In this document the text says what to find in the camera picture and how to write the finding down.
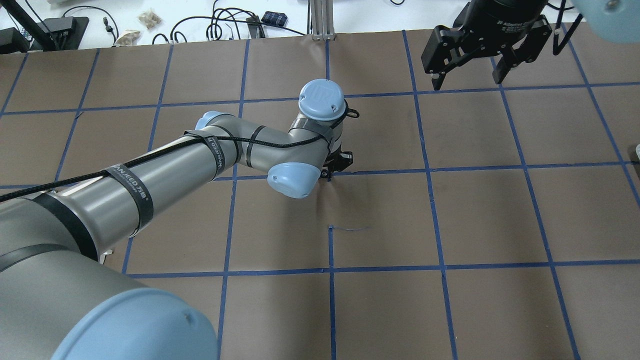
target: screw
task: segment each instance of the screw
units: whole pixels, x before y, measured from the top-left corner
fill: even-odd
[[[613,10],[616,7],[618,7],[619,4],[620,4],[620,0],[609,0],[609,2],[607,3],[607,9]]]

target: black pole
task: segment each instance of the black pole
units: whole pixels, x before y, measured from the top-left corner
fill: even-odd
[[[5,7],[6,11],[31,34],[44,51],[56,50],[56,44],[51,40],[49,34],[45,33],[15,0],[0,0],[0,5]]]

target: white background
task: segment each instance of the white background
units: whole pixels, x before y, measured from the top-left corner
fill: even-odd
[[[138,45],[151,44],[157,33],[169,34],[179,20],[195,15],[211,16],[213,0],[68,0],[60,4],[49,4],[46,0],[29,0],[41,18],[60,17],[62,13],[77,5],[92,5],[106,9],[116,20],[120,33],[124,30],[140,30],[142,36]],[[18,3],[30,14],[24,0]],[[467,0],[405,0],[401,6],[389,0],[334,0],[334,21],[337,33],[359,33],[373,31],[393,31],[411,29],[431,29],[436,25],[451,26]],[[250,10],[262,17],[265,11],[284,12],[289,17],[287,27],[305,33],[307,30],[307,0],[219,0],[216,7],[238,7]],[[164,20],[156,28],[147,30],[137,19],[138,15],[150,8]],[[547,8],[544,12],[549,22],[555,22],[557,12]],[[98,10],[73,11],[69,15],[89,17],[90,23],[80,45],[81,49],[111,46],[113,38],[104,30],[102,18],[106,16]],[[568,12],[565,21],[573,21],[575,12]],[[188,20],[178,30],[192,41],[206,41],[205,28],[209,21]],[[0,29],[14,27],[5,9],[0,9]],[[246,24],[239,24],[241,37],[248,38]],[[223,38],[231,32],[222,24]],[[267,28],[267,37],[295,36],[281,29]]]

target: black tape band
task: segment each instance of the black tape band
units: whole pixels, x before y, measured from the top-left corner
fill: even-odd
[[[213,156],[216,158],[216,174],[213,175],[213,179],[215,179],[218,174],[225,171],[225,153],[222,151],[220,142],[214,135],[209,134],[206,131],[187,130],[184,132],[183,136],[197,137],[204,140],[204,144],[206,144]]]
[[[127,189],[136,203],[140,221],[138,222],[138,228],[131,234],[131,236],[134,236],[138,231],[144,229],[154,217],[154,201],[151,199],[151,194],[149,194],[149,190],[142,180],[123,164],[113,165],[105,170],[113,179]]]
[[[95,248],[91,234],[73,211],[55,197],[45,193],[31,199],[31,201],[48,210],[67,228],[71,237],[76,241],[80,254],[98,261],[98,250]]]
[[[260,130],[264,129],[266,126],[260,125],[251,135],[251,140],[255,140],[260,133]],[[251,150],[253,149],[253,143],[250,142],[249,145],[246,146],[246,166],[251,167]]]
[[[233,136],[231,131],[225,129],[224,127],[222,127],[220,125],[209,125],[209,126],[217,127],[218,129],[221,129],[222,131],[226,132],[227,135]],[[240,148],[238,147],[238,142],[234,142],[234,145],[236,146],[236,161],[234,162],[234,164],[237,164],[237,162],[240,161]]]
[[[0,256],[0,272],[3,272],[11,266],[16,265],[22,260],[27,260],[32,256],[58,250],[68,250],[68,248],[60,244],[45,243],[25,246],[19,249],[15,249],[11,252],[7,252],[6,254]]]

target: light blue cap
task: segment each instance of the light blue cap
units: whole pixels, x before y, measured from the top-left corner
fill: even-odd
[[[65,336],[52,360],[216,359],[209,320],[164,290],[137,288],[93,308]]]
[[[207,111],[206,113],[204,113],[204,115],[202,115],[200,120],[198,120],[198,122],[196,123],[195,129],[196,130],[202,129],[203,127],[209,125],[211,120],[213,120],[216,117],[219,117],[220,115],[231,115],[231,114],[221,113],[220,111]]]
[[[317,121],[336,120],[347,110],[340,85],[326,79],[309,81],[300,91],[298,107],[304,116]]]
[[[640,1],[573,0],[573,5],[599,37],[611,42],[640,42]]]
[[[282,163],[269,169],[267,183],[279,193],[303,199],[316,186],[320,169],[306,163]]]

